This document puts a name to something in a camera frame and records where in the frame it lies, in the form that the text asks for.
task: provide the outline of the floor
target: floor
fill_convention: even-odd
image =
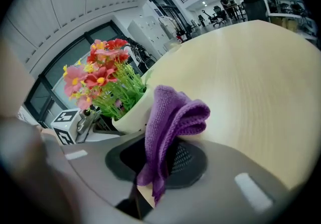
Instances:
[[[241,23],[241,22],[243,22],[243,21],[242,20],[231,20],[231,19],[228,19],[226,21],[226,23],[221,24],[221,25],[217,25],[216,24],[214,27],[213,27],[213,24],[208,24],[205,27],[199,27],[199,30],[192,32],[191,35],[192,35],[192,38],[195,38],[195,37],[198,37],[198,36],[200,36],[202,34],[205,34],[207,32],[210,32],[210,31],[222,28],[222,27],[226,27],[226,26],[229,26],[229,25]]]

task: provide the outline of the white flower pot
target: white flower pot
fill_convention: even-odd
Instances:
[[[115,121],[112,119],[113,126],[125,134],[135,133],[139,130],[145,130],[149,119],[150,110],[154,102],[154,91],[147,87],[146,92],[134,107],[126,113],[121,119]]]

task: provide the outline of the desk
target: desk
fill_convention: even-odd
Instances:
[[[211,109],[192,137],[230,146],[278,177],[304,182],[320,149],[321,52],[277,25],[243,22],[168,52],[148,83],[170,85]],[[138,187],[152,202],[150,187]]]
[[[241,14],[242,19],[243,19],[243,18],[244,18],[244,16],[243,16],[243,13],[242,13],[241,6],[242,6],[242,5],[229,6],[229,7],[225,8],[225,10],[228,10],[228,9],[232,8],[232,9],[233,9],[233,11],[234,11],[234,13],[235,13],[235,15],[236,15],[236,17],[237,17],[237,19],[239,20],[239,16],[237,15],[237,11],[236,11],[236,9],[235,9],[235,8],[236,8],[236,7],[238,7],[238,8],[239,8],[239,10],[240,10],[240,14]]]

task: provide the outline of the purple cloth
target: purple cloth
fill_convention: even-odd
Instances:
[[[146,164],[137,177],[140,186],[152,182],[155,203],[165,192],[165,156],[174,137],[201,133],[209,115],[210,109],[201,100],[192,101],[170,86],[156,87],[145,132]]]

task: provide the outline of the potted plant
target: potted plant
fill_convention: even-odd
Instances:
[[[77,106],[89,109],[100,107],[101,114],[112,118],[121,132],[132,133],[144,129],[152,105],[152,91],[127,63],[127,41],[95,40],[90,46],[86,64],[64,66],[64,91],[76,99]]]

